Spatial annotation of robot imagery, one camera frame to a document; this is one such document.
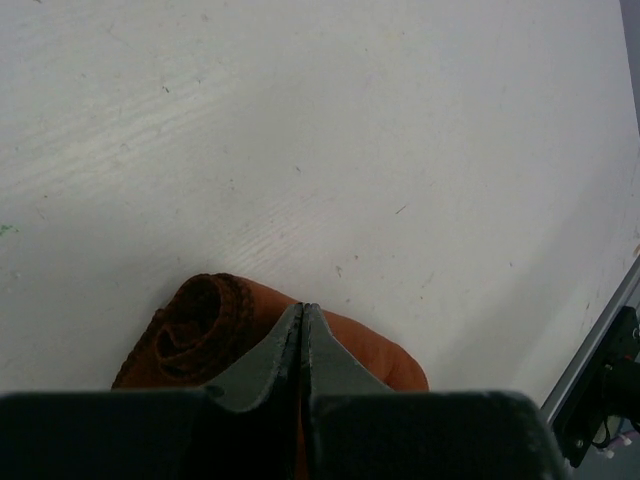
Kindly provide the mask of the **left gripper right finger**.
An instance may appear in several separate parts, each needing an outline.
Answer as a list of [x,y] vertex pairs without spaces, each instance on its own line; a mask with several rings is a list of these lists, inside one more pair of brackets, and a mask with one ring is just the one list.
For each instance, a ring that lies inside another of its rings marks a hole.
[[302,389],[305,395],[392,393],[337,340],[318,304],[303,307]]

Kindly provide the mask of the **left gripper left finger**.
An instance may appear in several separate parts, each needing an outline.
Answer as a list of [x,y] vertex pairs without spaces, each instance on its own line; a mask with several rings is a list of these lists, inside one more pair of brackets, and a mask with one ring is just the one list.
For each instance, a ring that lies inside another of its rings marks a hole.
[[216,405],[229,412],[254,412],[297,405],[303,306],[288,306],[270,332],[229,368],[207,383]]

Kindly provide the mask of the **brown towel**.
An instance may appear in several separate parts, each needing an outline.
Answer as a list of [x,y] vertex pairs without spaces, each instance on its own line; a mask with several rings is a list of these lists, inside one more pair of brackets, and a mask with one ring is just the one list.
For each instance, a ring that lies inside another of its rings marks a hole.
[[[115,389],[196,386],[259,343],[294,299],[226,273],[187,280],[156,311],[118,372]],[[397,391],[428,388],[404,349],[350,318],[325,315],[336,339],[376,378]]]

